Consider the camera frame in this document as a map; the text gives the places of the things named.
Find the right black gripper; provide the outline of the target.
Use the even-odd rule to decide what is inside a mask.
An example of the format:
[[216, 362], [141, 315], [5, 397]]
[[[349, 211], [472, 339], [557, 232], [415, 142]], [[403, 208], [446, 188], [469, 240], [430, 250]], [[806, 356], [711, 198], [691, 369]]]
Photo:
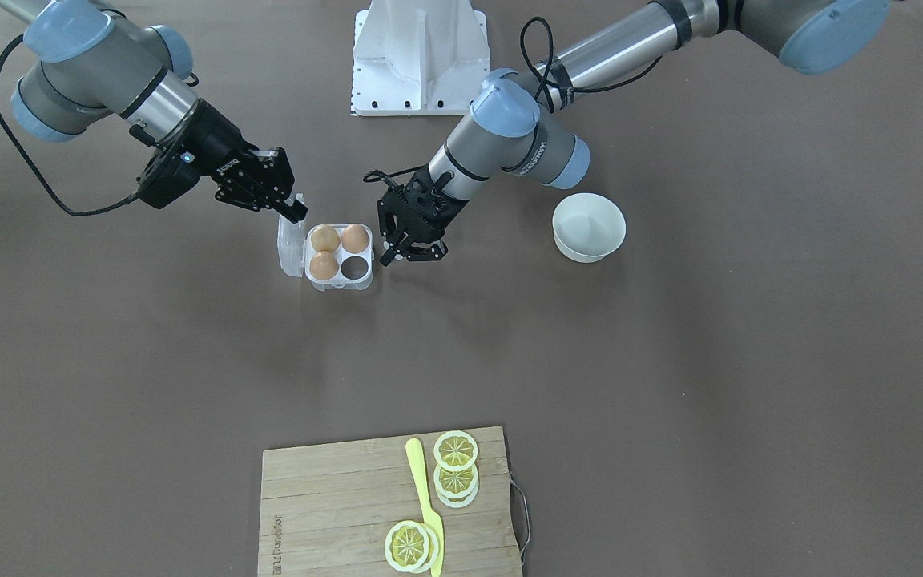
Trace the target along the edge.
[[293, 224], [305, 220], [308, 208], [292, 198], [296, 179], [282, 147], [260, 149], [245, 141], [206, 101], [195, 102], [183, 136], [183, 145], [197, 153], [195, 166], [217, 183], [217, 200], [254, 212], [274, 209]]

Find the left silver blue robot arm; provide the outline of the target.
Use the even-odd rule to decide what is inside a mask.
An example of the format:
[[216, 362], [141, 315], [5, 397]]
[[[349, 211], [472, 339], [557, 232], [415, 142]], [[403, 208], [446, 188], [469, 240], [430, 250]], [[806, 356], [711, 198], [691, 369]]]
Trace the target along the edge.
[[634, 82], [665, 54], [695, 38], [735, 30], [781, 65], [820, 75], [853, 58], [886, 21], [886, 1], [652, 1], [564, 50], [550, 48], [525, 70], [501, 68], [482, 80], [465, 116], [408, 182], [374, 169], [385, 250], [395, 260], [440, 260], [446, 229], [495, 174], [526, 176], [569, 189], [585, 178], [590, 150], [553, 114], [580, 95]]

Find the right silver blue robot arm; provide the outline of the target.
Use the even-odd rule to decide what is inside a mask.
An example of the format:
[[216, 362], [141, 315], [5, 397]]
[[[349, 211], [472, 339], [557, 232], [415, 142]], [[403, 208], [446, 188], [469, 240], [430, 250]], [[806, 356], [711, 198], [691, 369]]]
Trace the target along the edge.
[[30, 134], [66, 142], [116, 115], [154, 151], [131, 200], [164, 208], [209, 178], [219, 201], [304, 220], [307, 208], [292, 196], [285, 150], [245, 141], [194, 92], [193, 55], [176, 30], [139, 28], [106, 1], [2, 1], [0, 7], [26, 23], [7, 49], [25, 44], [38, 58], [10, 99]]

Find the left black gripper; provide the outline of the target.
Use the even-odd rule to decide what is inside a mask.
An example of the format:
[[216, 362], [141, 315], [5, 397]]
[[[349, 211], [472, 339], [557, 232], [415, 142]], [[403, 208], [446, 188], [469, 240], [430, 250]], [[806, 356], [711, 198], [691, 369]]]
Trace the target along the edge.
[[426, 165], [403, 169], [396, 174], [377, 171], [387, 191], [377, 202], [384, 252], [382, 267], [395, 260], [440, 260], [447, 253], [442, 241], [446, 228], [465, 207], [465, 200], [446, 194], [454, 173], [433, 179]]

